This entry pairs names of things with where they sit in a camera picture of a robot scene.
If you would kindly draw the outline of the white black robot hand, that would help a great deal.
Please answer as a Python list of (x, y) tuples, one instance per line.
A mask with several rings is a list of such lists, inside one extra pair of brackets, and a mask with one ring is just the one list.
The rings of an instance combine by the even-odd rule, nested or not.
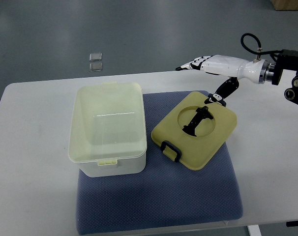
[(239, 80), (246, 78), (255, 84), (263, 84), (271, 81), (275, 64), (264, 59), (247, 61), (235, 57), (214, 55), (202, 56), (176, 68), (181, 70), (199, 70), (211, 75), (222, 75), (228, 77), (213, 94), (209, 94), (205, 103), (218, 102), (226, 106), (225, 98), (230, 96), (239, 87)]

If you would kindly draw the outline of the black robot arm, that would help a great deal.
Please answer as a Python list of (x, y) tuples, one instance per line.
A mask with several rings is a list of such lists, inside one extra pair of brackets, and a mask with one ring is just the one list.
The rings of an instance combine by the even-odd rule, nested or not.
[[(245, 44), (246, 37), (251, 37), (256, 41), (256, 50), (250, 49)], [(240, 38), (240, 43), (246, 51), (255, 56), (254, 62), (262, 61), (262, 64), (258, 66), (259, 75), (254, 77), (259, 84), (270, 82), (277, 86), (284, 72), (293, 74), (290, 86), (284, 91), (284, 97), (298, 105), (298, 51), (288, 49), (264, 51), (259, 38), (252, 33), (244, 33)]]

